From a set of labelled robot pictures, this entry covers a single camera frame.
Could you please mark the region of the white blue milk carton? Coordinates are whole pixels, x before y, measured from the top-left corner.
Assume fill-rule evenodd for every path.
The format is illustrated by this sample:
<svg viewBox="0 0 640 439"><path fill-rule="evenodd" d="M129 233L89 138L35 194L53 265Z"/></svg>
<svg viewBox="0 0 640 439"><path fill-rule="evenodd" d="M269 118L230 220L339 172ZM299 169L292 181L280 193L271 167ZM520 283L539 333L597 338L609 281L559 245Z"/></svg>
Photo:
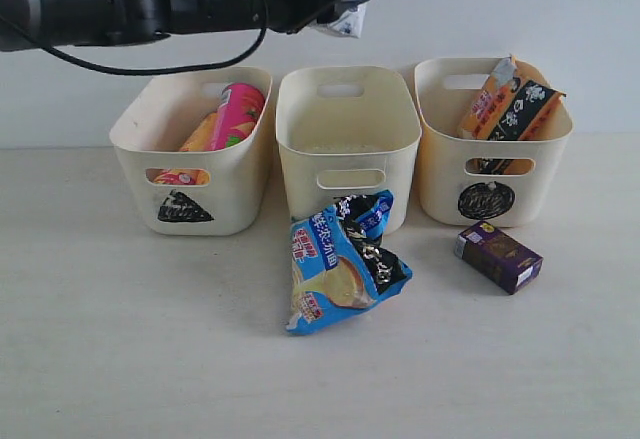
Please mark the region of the white blue milk carton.
<svg viewBox="0 0 640 439"><path fill-rule="evenodd" d="M366 5L337 5L316 19L311 27L325 34L360 38L366 16Z"/></svg>

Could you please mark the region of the pink chips can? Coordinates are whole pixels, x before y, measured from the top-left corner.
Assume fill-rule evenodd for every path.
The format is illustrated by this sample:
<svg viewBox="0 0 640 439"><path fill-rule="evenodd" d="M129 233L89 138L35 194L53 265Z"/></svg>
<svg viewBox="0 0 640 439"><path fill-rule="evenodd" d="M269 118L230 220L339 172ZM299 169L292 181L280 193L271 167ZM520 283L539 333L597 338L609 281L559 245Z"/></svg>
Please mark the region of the pink chips can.
<svg viewBox="0 0 640 439"><path fill-rule="evenodd" d="M263 93L252 85L232 83L226 86L206 150L223 150L248 138L262 115L265 103Z"/></svg>

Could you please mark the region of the yellow chips can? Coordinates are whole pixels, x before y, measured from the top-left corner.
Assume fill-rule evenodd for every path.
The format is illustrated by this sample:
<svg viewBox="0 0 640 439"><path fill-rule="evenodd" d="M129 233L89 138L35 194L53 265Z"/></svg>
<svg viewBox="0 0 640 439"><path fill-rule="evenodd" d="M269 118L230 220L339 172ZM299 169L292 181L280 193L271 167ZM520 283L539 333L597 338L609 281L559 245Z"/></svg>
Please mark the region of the yellow chips can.
<svg viewBox="0 0 640 439"><path fill-rule="evenodd" d="M189 138L183 143L180 152L205 152L209 150L209 144L213 135L217 112L208 114L199 124L199 126L191 133ZM164 169L153 180L155 184L192 186L199 185L201 181L199 169Z"/></svg>

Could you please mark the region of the orange black noodle bag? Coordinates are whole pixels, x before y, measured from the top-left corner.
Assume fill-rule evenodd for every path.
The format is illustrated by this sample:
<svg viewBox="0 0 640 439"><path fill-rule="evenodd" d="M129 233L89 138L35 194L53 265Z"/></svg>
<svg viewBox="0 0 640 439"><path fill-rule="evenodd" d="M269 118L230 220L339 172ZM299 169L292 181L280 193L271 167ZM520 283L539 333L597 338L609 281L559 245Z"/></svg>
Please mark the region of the orange black noodle bag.
<svg viewBox="0 0 640 439"><path fill-rule="evenodd" d="M461 139L533 141L565 94L536 80L512 55L500 59L457 127Z"/></svg>

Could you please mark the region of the cream middle bin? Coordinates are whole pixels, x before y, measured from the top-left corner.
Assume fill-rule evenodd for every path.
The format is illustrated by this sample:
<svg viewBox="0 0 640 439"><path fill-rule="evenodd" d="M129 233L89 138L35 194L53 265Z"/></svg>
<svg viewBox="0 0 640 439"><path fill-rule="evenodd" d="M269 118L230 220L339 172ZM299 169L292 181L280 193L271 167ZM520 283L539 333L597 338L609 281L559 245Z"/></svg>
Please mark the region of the cream middle bin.
<svg viewBox="0 0 640 439"><path fill-rule="evenodd" d="M275 134L292 218L388 190L394 201L385 231L403 225L422 129L399 73L377 66L291 72L280 83Z"/></svg>

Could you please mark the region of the cream bin with triangle mark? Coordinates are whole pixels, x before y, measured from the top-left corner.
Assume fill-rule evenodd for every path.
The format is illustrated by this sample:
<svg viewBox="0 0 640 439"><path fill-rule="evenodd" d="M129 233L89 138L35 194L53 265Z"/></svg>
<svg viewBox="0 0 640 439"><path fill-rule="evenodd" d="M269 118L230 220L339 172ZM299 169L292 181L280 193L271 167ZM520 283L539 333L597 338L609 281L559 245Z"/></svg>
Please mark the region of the cream bin with triangle mark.
<svg viewBox="0 0 640 439"><path fill-rule="evenodd" d="M261 91L266 104L255 129L237 145L183 152L182 144L220 104L233 83ZM231 67L151 79L112 127L109 138L145 224L165 235L228 236L257 218L274 149L273 78L263 69Z"/></svg>

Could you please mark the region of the blue noodle bag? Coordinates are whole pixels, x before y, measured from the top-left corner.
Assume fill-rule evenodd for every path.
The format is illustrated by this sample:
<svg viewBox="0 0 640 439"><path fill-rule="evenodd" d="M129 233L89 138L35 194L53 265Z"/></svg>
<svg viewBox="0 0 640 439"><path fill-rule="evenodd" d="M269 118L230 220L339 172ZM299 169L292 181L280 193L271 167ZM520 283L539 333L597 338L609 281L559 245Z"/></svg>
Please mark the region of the blue noodle bag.
<svg viewBox="0 0 640 439"><path fill-rule="evenodd" d="M382 245L393 205L389 190L349 195L291 224L288 333L316 333L401 293L413 271Z"/></svg>

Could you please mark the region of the cream bin with circle mark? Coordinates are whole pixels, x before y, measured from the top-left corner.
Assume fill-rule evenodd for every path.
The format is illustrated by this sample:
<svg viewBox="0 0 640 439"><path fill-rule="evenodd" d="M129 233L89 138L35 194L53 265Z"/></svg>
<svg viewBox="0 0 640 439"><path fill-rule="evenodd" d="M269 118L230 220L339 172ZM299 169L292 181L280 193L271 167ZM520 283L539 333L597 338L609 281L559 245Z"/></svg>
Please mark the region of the cream bin with circle mark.
<svg viewBox="0 0 640 439"><path fill-rule="evenodd" d="M487 220L517 227L534 220L560 164L573 121L559 105L528 141L490 142L459 136L459 125L497 58L436 58L414 68L414 97L423 136L416 162L421 207L436 221L471 225Z"/></svg>

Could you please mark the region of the purple small box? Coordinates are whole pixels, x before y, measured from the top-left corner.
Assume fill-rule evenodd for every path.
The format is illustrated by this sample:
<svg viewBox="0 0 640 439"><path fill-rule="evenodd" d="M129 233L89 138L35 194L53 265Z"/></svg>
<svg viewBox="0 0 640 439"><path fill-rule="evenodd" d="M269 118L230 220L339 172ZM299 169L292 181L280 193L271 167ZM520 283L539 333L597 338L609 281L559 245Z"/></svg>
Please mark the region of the purple small box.
<svg viewBox="0 0 640 439"><path fill-rule="evenodd" d="M513 295L540 273L544 258L487 221L479 221L456 238L454 254Z"/></svg>

